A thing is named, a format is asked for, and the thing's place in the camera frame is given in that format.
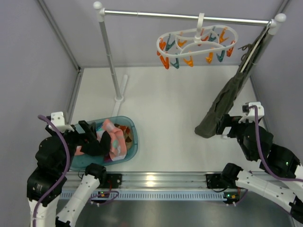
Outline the pink patterned sock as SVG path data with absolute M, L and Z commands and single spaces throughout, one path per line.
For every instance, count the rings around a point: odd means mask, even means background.
M 125 158 L 127 154 L 126 142 L 123 131 L 117 128 L 109 119 L 105 119 L 97 128 L 97 138 L 101 139 L 107 132 L 110 136 L 109 158 L 111 161 L 118 161 Z

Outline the white clip hanger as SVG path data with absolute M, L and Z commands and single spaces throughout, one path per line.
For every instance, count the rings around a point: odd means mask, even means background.
M 202 56 L 206 63 L 219 63 L 232 56 L 238 42 L 238 33 L 229 26 L 203 26 L 205 15 L 200 13 L 196 28 L 174 31 L 161 35 L 157 42 L 157 56 L 179 59 L 189 67 L 194 66 L 194 56 Z

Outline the maroon sock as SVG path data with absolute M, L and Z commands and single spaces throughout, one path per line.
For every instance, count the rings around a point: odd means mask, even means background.
M 109 164 L 109 163 L 113 163 L 113 159 L 111 158 L 111 153 L 108 153 L 106 155 L 103 156 L 103 163 L 105 164 Z

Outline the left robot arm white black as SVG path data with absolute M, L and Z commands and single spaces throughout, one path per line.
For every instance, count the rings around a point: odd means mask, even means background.
M 82 180 L 60 212 L 57 212 L 62 188 L 67 181 L 66 174 L 71 167 L 78 146 L 98 149 L 95 122 L 79 121 L 83 132 L 75 125 L 59 131 L 48 118 L 40 116 L 47 123 L 45 138 L 36 153 L 37 167 L 27 180 L 27 199 L 30 206 L 32 227 L 73 227 L 76 225 L 92 193 L 102 186 L 107 177 L 106 168 L 98 164 L 89 164 L 85 168 Z

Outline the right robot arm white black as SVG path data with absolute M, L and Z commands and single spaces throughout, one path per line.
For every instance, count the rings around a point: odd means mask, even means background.
M 259 126 L 259 121 L 240 121 L 240 116 L 225 114 L 216 134 L 230 128 L 227 136 L 236 139 L 248 161 L 260 161 L 259 168 L 286 187 L 280 187 L 256 177 L 253 173 L 227 163 L 220 180 L 228 188 L 239 187 L 252 191 L 280 206 L 293 219 L 303 221 L 303 165 L 289 149 L 273 142 L 273 134 Z

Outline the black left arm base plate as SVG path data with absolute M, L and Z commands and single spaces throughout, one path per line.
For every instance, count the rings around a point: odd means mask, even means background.
M 103 187 L 106 189 L 118 189 L 122 184 L 122 176 L 122 174 L 107 173 Z

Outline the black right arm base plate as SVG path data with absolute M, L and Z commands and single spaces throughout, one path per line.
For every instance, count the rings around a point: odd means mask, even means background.
M 208 189 L 213 189 L 215 191 L 220 191 L 223 189 L 236 189 L 237 186 L 232 184 L 227 184 L 221 179 L 220 173 L 206 174 L 206 184 Z

